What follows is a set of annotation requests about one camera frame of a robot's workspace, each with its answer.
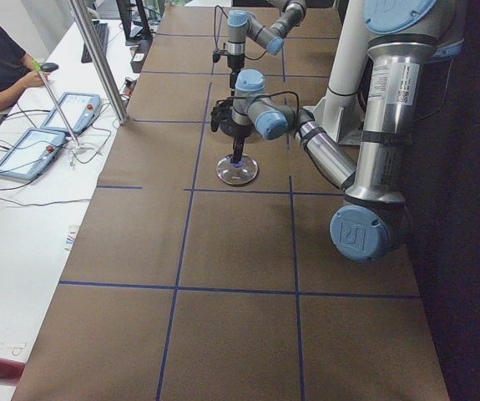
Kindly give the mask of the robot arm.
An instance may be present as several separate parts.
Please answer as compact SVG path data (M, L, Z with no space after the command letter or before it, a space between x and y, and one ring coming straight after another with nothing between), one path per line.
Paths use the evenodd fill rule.
M303 1L278 1L279 18L265 26L253 13L231 10L228 38L213 57L226 57L230 96L211 113L211 129L230 135L233 150L216 166L228 185L256 178L259 167L243 151L257 132L266 140L288 134L316 168L343 192L331 219L341 254L374 261L397 249L411 219L399 189L399 169L410 144L425 65L456 57L462 47L464 1L351 1L348 3L325 96L314 106L275 104L265 76L245 67L251 40L277 54L306 16Z
M266 53L278 54L288 33L299 26L306 16L306 1L269 1L280 10L279 18L270 26L265 26L258 17L241 9L233 9L227 18L227 41L221 49L227 58L230 69L229 87L235 94L235 84L240 71L245 67L245 43L251 39Z

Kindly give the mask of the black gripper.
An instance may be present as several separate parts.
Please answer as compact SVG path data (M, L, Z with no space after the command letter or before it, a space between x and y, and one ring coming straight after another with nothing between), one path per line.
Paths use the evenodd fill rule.
M239 164L242 160L245 138L252 133L253 126L237 124L234 120L227 119L220 122L220 130L229 137L234 138L232 164Z
M230 95L235 95L235 72L241 71L245 66L244 54L228 54L227 65L232 71L229 78Z

